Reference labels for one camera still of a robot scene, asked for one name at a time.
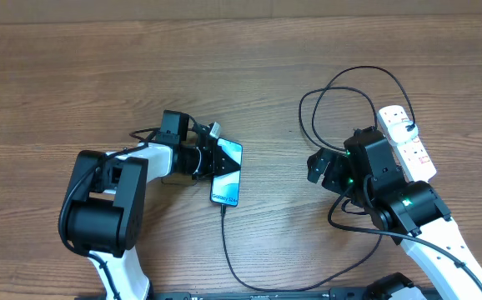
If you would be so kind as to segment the blue Galaxy smartphone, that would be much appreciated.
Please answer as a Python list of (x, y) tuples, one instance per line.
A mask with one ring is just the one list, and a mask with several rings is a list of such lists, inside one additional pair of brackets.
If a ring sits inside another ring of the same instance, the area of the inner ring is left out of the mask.
[[(243, 147), (241, 144), (223, 138), (217, 141), (222, 149), (237, 163), (242, 165)], [(214, 203), (237, 207), (241, 170), (223, 176), (213, 175), (210, 200)]]

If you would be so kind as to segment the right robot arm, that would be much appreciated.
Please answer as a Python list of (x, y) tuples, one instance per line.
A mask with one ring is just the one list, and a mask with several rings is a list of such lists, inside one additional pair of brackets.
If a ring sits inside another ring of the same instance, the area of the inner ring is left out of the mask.
[(469, 250), (441, 196), (425, 181), (407, 181), (391, 146), (374, 128), (357, 130), (344, 151), (320, 148), (307, 160), (308, 180), (368, 214), (370, 229), (344, 231), (388, 236), (400, 245), (443, 299), (482, 299), (482, 267)]

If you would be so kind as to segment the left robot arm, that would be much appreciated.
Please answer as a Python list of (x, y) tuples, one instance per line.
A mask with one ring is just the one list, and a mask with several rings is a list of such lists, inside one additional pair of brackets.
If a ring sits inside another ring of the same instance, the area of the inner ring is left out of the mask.
[(209, 181), (212, 203), (238, 205), (243, 147), (220, 131), (216, 122), (203, 125), (187, 113), (166, 110), (159, 127), (133, 132), (136, 147), (77, 155), (58, 234), (69, 251), (96, 268), (106, 299), (153, 298), (136, 249), (150, 182), (183, 174)]

